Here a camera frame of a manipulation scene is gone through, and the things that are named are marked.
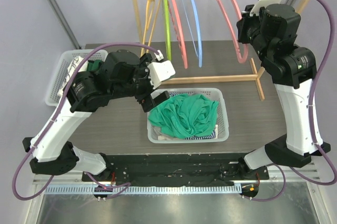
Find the light blue hanger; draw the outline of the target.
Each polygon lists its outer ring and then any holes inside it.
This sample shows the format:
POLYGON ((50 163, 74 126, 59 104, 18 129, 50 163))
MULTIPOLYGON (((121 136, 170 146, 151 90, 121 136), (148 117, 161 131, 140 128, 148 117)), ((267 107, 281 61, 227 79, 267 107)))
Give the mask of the light blue hanger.
POLYGON ((188 25, 190 36, 191 36, 191 40, 192 40, 192 43, 193 43, 194 52, 195 52, 195 55, 198 59, 198 66, 199 66, 199 68, 201 68, 202 65, 203 65, 203 46, 202 46, 202 37, 201 37, 199 14, 198 14, 198 10, 197 10, 197 7, 196 7, 196 2, 195 2, 195 0, 190 0, 191 7, 192 7, 192 10, 193 10, 194 22, 195 22, 196 40, 194 39, 194 36, 193 36, 193 32, 192 32, 192 28, 191 28, 191 24, 190 24, 190 20, 189 20, 188 14, 187 14, 187 9, 186 9, 184 0, 181 0, 181 2, 182 2, 182 5, 183 5, 183 11, 184 11, 184 14, 185 14, 185 17, 186 17, 187 25, 188 25))

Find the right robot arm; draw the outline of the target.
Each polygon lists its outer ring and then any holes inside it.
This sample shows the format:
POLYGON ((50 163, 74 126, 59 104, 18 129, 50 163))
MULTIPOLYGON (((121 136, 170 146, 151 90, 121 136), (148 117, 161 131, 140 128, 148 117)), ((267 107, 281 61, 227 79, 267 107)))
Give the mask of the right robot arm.
POLYGON ((238 173, 252 178, 257 169, 270 164, 301 168, 321 151, 330 152, 319 131, 311 135, 309 95, 316 77, 316 60, 311 50, 295 44, 300 15, 292 6, 271 4, 253 12, 247 5, 236 24, 238 40, 250 44, 262 67, 272 78, 285 117, 286 134, 241 159, 238 173))

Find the grey tank top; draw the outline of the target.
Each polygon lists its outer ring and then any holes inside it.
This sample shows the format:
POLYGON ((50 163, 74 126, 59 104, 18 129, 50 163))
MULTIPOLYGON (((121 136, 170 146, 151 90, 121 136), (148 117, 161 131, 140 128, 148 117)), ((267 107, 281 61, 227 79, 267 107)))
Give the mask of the grey tank top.
POLYGON ((174 140, 174 138, 168 134, 165 134, 161 131, 161 128, 159 127, 154 127, 154 132, 156 133, 157 135, 157 139, 160 140, 160 141, 168 141, 168 140, 174 140))

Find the lime green hanger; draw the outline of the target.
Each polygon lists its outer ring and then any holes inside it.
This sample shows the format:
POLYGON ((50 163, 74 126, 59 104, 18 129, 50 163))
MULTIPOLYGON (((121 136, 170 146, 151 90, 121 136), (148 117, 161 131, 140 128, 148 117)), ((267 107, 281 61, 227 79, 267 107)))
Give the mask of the lime green hanger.
POLYGON ((172 49, 171 49, 169 2, 168 0, 162 0, 162 4, 163 4, 163 16, 164 16, 166 55, 167 55, 167 59, 171 61, 172 60, 172 49))

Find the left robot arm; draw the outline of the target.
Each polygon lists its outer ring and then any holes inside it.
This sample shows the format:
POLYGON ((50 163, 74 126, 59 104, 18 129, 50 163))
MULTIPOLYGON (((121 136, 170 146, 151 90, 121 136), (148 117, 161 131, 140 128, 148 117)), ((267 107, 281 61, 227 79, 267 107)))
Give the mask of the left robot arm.
POLYGON ((60 113, 32 153, 29 162, 32 172, 59 176, 76 170, 107 181, 113 172, 107 156, 80 150, 69 141, 70 137, 85 119, 110 100, 135 97, 143 111, 149 112, 169 98, 166 91, 155 98, 151 94, 174 75, 171 61, 154 62, 149 53, 138 57, 128 50, 109 53, 96 71, 77 73, 65 102, 57 106, 60 113))

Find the yellow plastic hanger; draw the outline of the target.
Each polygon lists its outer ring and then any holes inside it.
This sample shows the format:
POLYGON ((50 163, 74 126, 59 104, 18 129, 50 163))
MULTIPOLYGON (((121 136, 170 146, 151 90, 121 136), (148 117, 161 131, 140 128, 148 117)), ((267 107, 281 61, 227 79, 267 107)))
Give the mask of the yellow plastic hanger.
POLYGON ((147 46, 151 45, 152 37, 157 21, 157 15, 159 11, 159 7, 161 5, 161 0, 158 0, 157 8, 155 9, 156 0, 147 0, 146 8, 145 8, 145 24, 144 24, 144 32, 142 43, 145 44, 147 42, 147 46))

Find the coral pink hanger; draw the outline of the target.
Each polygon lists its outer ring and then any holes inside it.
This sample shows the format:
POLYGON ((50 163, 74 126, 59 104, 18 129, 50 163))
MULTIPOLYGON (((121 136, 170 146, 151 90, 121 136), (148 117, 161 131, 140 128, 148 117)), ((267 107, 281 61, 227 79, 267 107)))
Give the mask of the coral pink hanger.
POLYGON ((176 0, 171 0, 171 2, 172 2, 173 12, 174 12, 174 17, 171 16, 171 19, 172 19, 173 27, 175 30, 175 34, 177 36, 177 41, 179 43, 183 65, 184 65, 184 68, 187 69, 188 59, 187 59, 187 51, 186 51, 184 34, 183 34, 183 29, 182 29, 182 24, 181 24, 181 18, 180 18, 176 0))

